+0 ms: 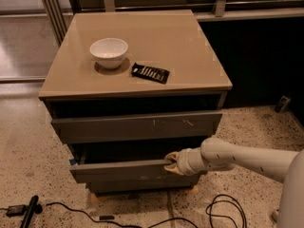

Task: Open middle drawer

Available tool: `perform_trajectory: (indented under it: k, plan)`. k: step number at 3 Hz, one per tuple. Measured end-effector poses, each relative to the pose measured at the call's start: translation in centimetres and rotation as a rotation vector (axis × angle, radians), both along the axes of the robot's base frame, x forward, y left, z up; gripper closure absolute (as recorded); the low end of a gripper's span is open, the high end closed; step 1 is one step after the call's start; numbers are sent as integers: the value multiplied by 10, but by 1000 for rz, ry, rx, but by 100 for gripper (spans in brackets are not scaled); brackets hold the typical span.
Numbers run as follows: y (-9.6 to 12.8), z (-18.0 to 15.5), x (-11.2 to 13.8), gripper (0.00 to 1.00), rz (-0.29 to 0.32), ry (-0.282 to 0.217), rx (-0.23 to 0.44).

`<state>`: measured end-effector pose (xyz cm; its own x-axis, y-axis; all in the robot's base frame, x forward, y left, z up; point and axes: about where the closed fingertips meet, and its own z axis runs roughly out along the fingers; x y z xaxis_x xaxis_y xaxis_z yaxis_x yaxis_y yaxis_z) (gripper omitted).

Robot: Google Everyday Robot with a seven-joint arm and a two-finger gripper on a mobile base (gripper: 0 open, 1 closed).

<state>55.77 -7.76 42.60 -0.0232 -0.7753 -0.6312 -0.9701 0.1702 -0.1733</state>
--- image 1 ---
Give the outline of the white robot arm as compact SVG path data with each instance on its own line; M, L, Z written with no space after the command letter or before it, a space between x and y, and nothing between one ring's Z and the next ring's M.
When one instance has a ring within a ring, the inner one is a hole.
M164 167L178 175L230 170L241 166L283 184L277 228L304 228L304 151L287 151L235 145L219 138L204 140L200 147L165 156Z

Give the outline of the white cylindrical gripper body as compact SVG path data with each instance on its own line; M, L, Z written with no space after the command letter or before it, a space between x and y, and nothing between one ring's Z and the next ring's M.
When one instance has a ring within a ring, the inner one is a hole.
M176 160L178 170L186 176L206 174L205 160L199 148L187 148L179 152Z

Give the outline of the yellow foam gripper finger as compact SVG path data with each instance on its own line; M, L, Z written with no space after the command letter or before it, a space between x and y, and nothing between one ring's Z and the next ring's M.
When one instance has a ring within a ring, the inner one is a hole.
M177 151L167 154L164 158L171 162L176 162L178 159L179 153Z
M179 170L179 168L176 165L165 165L164 169L170 173L183 176L183 173Z

